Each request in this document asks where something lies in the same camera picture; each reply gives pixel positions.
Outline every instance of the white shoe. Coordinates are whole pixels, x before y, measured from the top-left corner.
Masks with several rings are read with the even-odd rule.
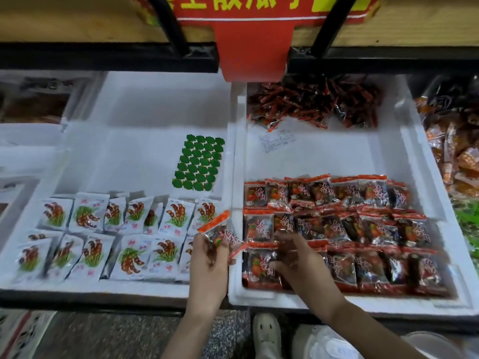
[[[267,347],[281,357],[281,328],[272,314],[257,314],[253,320],[253,342],[256,355]]]

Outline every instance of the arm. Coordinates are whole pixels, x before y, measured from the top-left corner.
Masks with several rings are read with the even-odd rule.
[[[301,235],[294,235],[292,239],[298,253],[297,267],[293,269],[282,262],[272,262],[270,267],[286,278],[322,322],[349,341],[364,359],[425,359],[415,348],[348,302],[336,287],[322,256],[315,253]]]
[[[195,235],[190,260],[190,293],[186,312],[161,359],[200,358],[213,320],[228,288],[228,243],[223,241],[212,263],[204,235]]]

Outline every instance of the black shelf edge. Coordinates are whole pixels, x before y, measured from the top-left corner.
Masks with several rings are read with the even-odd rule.
[[[473,74],[479,47],[332,47],[323,58],[310,48],[291,48],[288,73]]]
[[[168,43],[0,42],[0,69],[217,73],[214,43],[189,43],[180,57]]]

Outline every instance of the white snack package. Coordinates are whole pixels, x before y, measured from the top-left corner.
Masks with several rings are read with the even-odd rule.
[[[103,221],[109,194],[76,193],[69,231],[72,233],[103,232]]]
[[[49,238],[22,244],[18,247],[15,262],[15,278],[12,284],[24,284],[41,279],[45,273],[45,263],[52,245]]]
[[[149,235],[124,236],[110,279],[143,279],[151,253],[152,241],[153,238]]]
[[[84,241],[74,235],[65,235],[57,246],[50,268],[46,273],[47,280],[62,282],[78,262]]]
[[[112,198],[108,201],[105,213],[104,230],[117,233],[123,225],[124,211],[126,209],[126,198]]]
[[[154,235],[158,233],[159,222],[163,214],[163,203],[153,203],[145,219],[143,234]]]
[[[38,226],[40,228],[64,231],[70,218],[72,199],[48,198],[41,200],[44,208]]]
[[[83,246],[80,260],[70,272],[69,279],[91,279],[98,281],[110,254],[115,237],[90,233]]]
[[[120,229],[120,234],[142,234],[145,219],[149,209],[153,204],[154,197],[133,199],[128,203],[124,223]]]
[[[174,281],[178,273],[182,238],[157,238],[153,241],[148,263],[147,278]]]
[[[159,225],[159,232],[167,236],[184,239],[194,209],[195,203],[168,199],[165,213]]]
[[[195,208],[195,214],[191,221],[188,235],[195,235],[198,233],[198,228],[211,222],[214,217],[221,213],[221,202],[215,199],[200,199]]]
[[[190,282],[190,259],[191,253],[193,253],[193,237],[187,237],[184,241],[183,249],[180,257],[180,263],[178,264],[178,274],[176,275],[176,281]]]
[[[30,229],[22,234],[20,243],[39,241],[40,239],[51,239],[52,246],[56,247],[62,238],[63,232],[48,231],[44,229]]]

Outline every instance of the white foam box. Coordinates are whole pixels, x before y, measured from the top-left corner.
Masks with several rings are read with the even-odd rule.
[[[387,174],[408,184],[414,204],[430,218],[434,245],[449,256],[440,267],[450,299],[347,296],[370,313],[401,315],[475,315],[479,309],[479,279],[467,245],[442,184],[441,175],[427,144],[404,76],[370,76],[384,93],[378,108],[377,129],[345,129],[331,118],[327,131],[287,118],[272,132],[296,140],[265,152],[260,143],[265,129],[246,122],[246,96],[238,101],[236,130],[233,219],[242,231],[243,183],[265,178]],[[301,299],[282,292],[246,289],[241,284],[242,258],[230,268],[228,298],[233,305],[306,309]]]
[[[71,120],[83,113],[92,103],[103,83],[104,72],[91,71],[48,71],[48,70],[0,70],[0,82],[6,82],[3,92],[5,103],[9,103],[18,92],[19,83],[25,77],[77,79],[60,124],[53,123],[0,123],[0,146],[57,146],[61,144],[63,131]]]
[[[69,121],[62,144],[42,154],[44,159],[49,156],[51,164],[15,230],[6,242],[3,238],[0,289],[186,299],[188,285],[147,281],[85,284],[67,279],[60,284],[12,287],[11,268],[22,232],[34,228],[42,213],[40,200],[54,194],[142,191],[146,196],[162,196],[165,202],[168,197],[216,197],[225,208],[231,207],[237,100],[231,93],[222,74],[109,72],[97,95]],[[171,183],[188,134],[226,141],[213,191],[177,189]],[[22,150],[24,159],[34,160],[32,149]]]

